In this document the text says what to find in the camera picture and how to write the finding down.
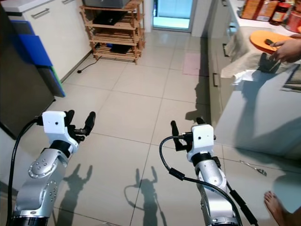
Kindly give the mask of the person's hand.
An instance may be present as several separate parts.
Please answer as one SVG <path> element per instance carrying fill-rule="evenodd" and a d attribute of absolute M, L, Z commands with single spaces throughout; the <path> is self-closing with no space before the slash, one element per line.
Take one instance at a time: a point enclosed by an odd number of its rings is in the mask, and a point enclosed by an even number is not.
<path fill-rule="evenodd" d="M 297 62 L 301 58 L 301 34 L 293 34 L 291 38 L 272 43 L 271 47 L 278 47 L 278 49 L 269 56 L 269 60 L 288 63 Z"/>

